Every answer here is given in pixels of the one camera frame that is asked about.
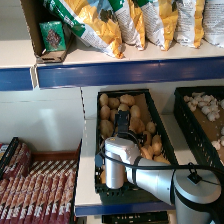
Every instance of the white garlic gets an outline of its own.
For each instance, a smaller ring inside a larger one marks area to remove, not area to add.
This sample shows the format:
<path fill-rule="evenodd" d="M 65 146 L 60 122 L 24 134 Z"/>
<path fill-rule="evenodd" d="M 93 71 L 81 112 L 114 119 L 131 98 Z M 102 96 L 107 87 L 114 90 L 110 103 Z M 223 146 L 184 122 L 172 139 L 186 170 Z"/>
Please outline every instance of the white garlic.
<path fill-rule="evenodd" d="M 204 106 L 204 107 L 202 107 L 201 111 L 203 114 L 207 115 L 211 112 L 211 109 L 209 106 Z"/>
<path fill-rule="evenodd" d="M 220 138 L 221 145 L 224 146 L 224 136 Z"/>
<path fill-rule="evenodd" d="M 211 143 L 215 147 L 216 150 L 220 150 L 221 146 L 220 146 L 219 141 L 213 141 Z"/>
<path fill-rule="evenodd" d="M 200 107 L 200 108 L 202 108 L 204 106 L 207 106 L 207 105 L 208 105 L 208 103 L 204 102 L 204 101 L 201 101 L 201 102 L 198 103 L 198 107 Z"/>
<path fill-rule="evenodd" d="M 202 100 L 209 103 L 212 99 L 210 96 L 205 95 L 205 96 L 202 96 Z"/>
<path fill-rule="evenodd" d="M 207 118 L 209 121 L 215 121 L 215 114 L 213 112 L 208 113 Z"/>
<path fill-rule="evenodd" d="M 184 96 L 184 101 L 187 103 L 190 101 L 190 97 L 189 96 Z"/>
<path fill-rule="evenodd" d="M 221 130 L 221 135 L 224 135 L 224 127 Z"/>
<path fill-rule="evenodd" d="M 204 92 L 202 92 L 202 93 L 192 93 L 192 96 L 193 97 L 196 97 L 196 96 L 202 96 L 202 95 L 204 95 L 205 93 Z"/>
<path fill-rule="evenodd" d="M 211 111 L 218 111 L 218 109 L 219 109 L 218 105 L 214 105 L 214 104 L 211 105 L 209 108 L 210 108 Z"/>

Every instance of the chip bag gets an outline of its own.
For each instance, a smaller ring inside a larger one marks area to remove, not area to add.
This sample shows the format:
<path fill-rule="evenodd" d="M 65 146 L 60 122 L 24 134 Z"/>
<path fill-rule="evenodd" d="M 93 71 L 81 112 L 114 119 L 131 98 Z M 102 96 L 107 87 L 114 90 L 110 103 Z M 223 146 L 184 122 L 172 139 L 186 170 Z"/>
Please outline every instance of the chip bag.
<path fill-rule="evenodd" d="M 172 0 L 138 0 L 145 21 L 146 37 L 167 51 L 173 41 L 178 12 Z"/>
<path fill-rule="evenodd" d="M 40 1 L 52 14 L 68 24 L 83 42 L 111 57 L 123 57 L 120 28 L 108 0 Z"/>
<path fill-rule="evenodd" d="M 143 14 L 136 0 L 109 0 L 117 17 L 122 40 L 135 45 L 138 50 L 145 48 L 145 25 Z"/>
<path fill-rule="evenodd" d="M 224 0 L 205 0 L 203 29 L 205 40 L 224 48 Z"/>
<path fill-rule="evenodd" d="M 178 20 L 174 39 L 181 45 L 199 48 L 204 36 L 202 13 L 205 0 L 177 0 Z"/>

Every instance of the potato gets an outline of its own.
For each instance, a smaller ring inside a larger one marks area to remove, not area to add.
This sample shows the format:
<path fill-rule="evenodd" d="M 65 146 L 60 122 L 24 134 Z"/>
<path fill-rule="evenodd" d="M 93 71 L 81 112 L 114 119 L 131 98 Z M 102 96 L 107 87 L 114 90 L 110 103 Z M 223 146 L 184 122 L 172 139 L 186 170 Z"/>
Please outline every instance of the potato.
<path fill-rule="evenodd" d="M 108 99 L 108 106 L 110 109 L 117 109 L 120 105 L 120 101 L 117 98 L 109 98 Z"/>
<path fill-rule="evenodd" d="M 145 128 L 150 134 L 154 135 L 156 133 L 156 126 L 153 122 L 148 122 Z"/>
<path fill-rule="evenodd" d="M 103 93 L 101 96 L 100 96 L 100 107 L 103 107 L 104 105 L 108 105 L 108 96 L 107 94 Z"/>
<path fill-rule="evenodd" d="M 133 105 L 131 107 L 130 113 L 131 113 L 132 117 L 138 117 L 138 118 L 141 117 L 141 112 L 140 112 L 140 109 L 137 105 Z"/>
<path fill-rule="evenodd" d="M 138 117 L 131 117 L 129 129 L 139 134 L 145 131 L 145 125 Z"/>
<path fill-rule="evenodd" d="M 101 120 L 100 133 L 103 139 L 111 137 L 111 135 L 113 134 L 113 123 L 108 120 Z"/>
<path fill-rule="evenodd" d="M 140 151 L 143 158 L 152 160 L 152 156 L 149 154 L 148 150 L 145 147 L 141 147 Z"/>
<path fill-rule="evenodd" d="M 117 114 L 118 111 L 113 109 L 110 111 L 110 120 L 114 123 L 114 119 L 115 119 L 115 114 Z"/>
<path fill-rule="evenodd" d="M 105 170 L 103 170 L 103 172 L 100 174 L 100 181 L 101 181 L 101 184 L 106 183 L 106 171 Z"/>
<path fill-rule="evenodd" d="M 154 161 L 160 162 L 160 163 L 166 163 L 166 164 L 170 165 L 170 162 L 168 160 L 166 160 L 162 154 L 159 156 L 154 156 Z"/>
<path fill-rule="evenodd" d="M 117 110 L 118 110 L 118 111 L 119 111 L 119 110 L 127 111 L 127 110 L 129 110 L 129 107 L 128 107 L 127 104 L 121 103 Z"/>
<path fill-rule="evenodd" d="M 131 95 L 125 94 L 120 97 L 121 103 L 127 104 L 129 107 L 135 104 L 135 98 Z"/>
<path fill-rule="evenodd" d="M 155 135 L 152 138 L 152 148 L 155 156 L 159 156 L 161 154 L 162 149 L 162 141 L 159 135 Z"/>
<path fill-rule="evenodd" d="M 100 109 L 100 119 L 101 120 L 108 120 L 110 117 L 110 108 L 107 105 L 104 105 Z"/>
<path fill-rule="evenodd" d="M 143 135 L 146 135 L 146 142 L 145 145 L 151 145 L 152 144 L 152 135 L 148 131 L 143 131 Z"/>

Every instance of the blue shelf edge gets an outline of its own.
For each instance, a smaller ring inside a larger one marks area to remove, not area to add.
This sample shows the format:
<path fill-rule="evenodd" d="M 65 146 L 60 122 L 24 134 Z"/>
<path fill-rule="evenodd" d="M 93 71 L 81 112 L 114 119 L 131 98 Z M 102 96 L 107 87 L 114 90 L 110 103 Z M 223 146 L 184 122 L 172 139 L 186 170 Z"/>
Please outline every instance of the blue shelf edge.
<path fill-rule="evenodd" d="M 224 78 L 224 57 L 37 67 L 40 88 L 123 85 Z"/>
<path fill-rule="evenodd" d="M 33 90 L 30 68 L 1 68 L 0 91 Z"/>
<path fill-rule="evenodd" d="M 175 210 L 174 206 L 165 202 L 145 202 L 114 205 L 75 206 L 75 216 L 111 215 Z"/>

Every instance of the black crate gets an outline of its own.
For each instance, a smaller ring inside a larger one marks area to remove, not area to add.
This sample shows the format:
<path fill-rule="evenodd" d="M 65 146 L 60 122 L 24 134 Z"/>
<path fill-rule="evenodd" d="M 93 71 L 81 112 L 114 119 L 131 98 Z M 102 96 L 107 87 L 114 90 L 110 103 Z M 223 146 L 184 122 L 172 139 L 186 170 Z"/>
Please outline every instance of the black crate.
<path fill-rule="evenodd" d="M 104 224 L 168 224 L 167 212 L 147 212 L 132 214 L 103 215 Z"/>
<path fill-rule="evenodd" d="M 224 99 L 224 87 L 180 87 L 176 88 L 174 93 L 174 116 L 197 163 L 224 170 L 224 166 L 219 159 L 216 149 L 212 146 L 198 120 L 184 101 L 184 96 L 191 96 L 193 92 L 205 92 L 206 95 L 213 95 L 215 98 L 220 100 Z"/>
<path fill-rule="evenodd" d="M 96 127 L 96 154 L 100 151 L 100 145 L 103 141 L 103 139 L 101 138 L 100 135 L 100 104 L 99 104 L 99 98 L 100 96 L 106 93 L 108 95 L 108 97 L 120 97 L 124 94 L 129 94 L 132 96 L 137 96 L 140 94 L 145 94 L 145 100 L 146 100 L 146 104 L 148 106 L 148 111 L 151 115 L 152 121 L 154 123 L 156 123 L 156 129 L 157 129 L 157 134 L 159 134 L 161 136 L 162 139 L 162 144 L 163 144 L 163 148 L 162 148 L 162 154 L 163 156 L 169 160 L 169 162 L 172 165 L 177 165 L 177 159 L 176 156 L 174 154 L 174 149 L 170 143 L 170 140 L 167 136 L 166 130 L 163 126 L 163 123 L 161 121 L 161 118 L 157 112 L 157 109 L 155 107 L 154 101 L 148 91 L 148 89 L 140 89 L 140 90 L 123 90 L 123 91 L 112 91 L 112 92 L 99 92 L 98 93 L 98 97 L 97 97 L 97 127 Z M 129 183 L 129 182 L 125 182 L 124 185 L 119 188 L 119 189 L 110 189 L 106 186 L 106 184 L 102 184 L 100 182 L 100 174 L 102 173 L 102 169 L 98 168 L 95 166 L 95 191 L 96 193 L 99 193 L 101 196 L 124 196 L 124 195 L 129 195 L 130 197 L 132 197 L 132 193 L 131 191 L 135 191 L 135 193 L 138 191 L 137 194 L 134 194 L 137 198 L 139 196 L 140 198 L 144 198 L 144 197 L 150 197 L 150 199 L 152 200 L 156 200 L 154 198 L 154 196 L 151 196 L 150 193 L 146 192 L 145 190 L 140 189 L 139 187 Z"/>

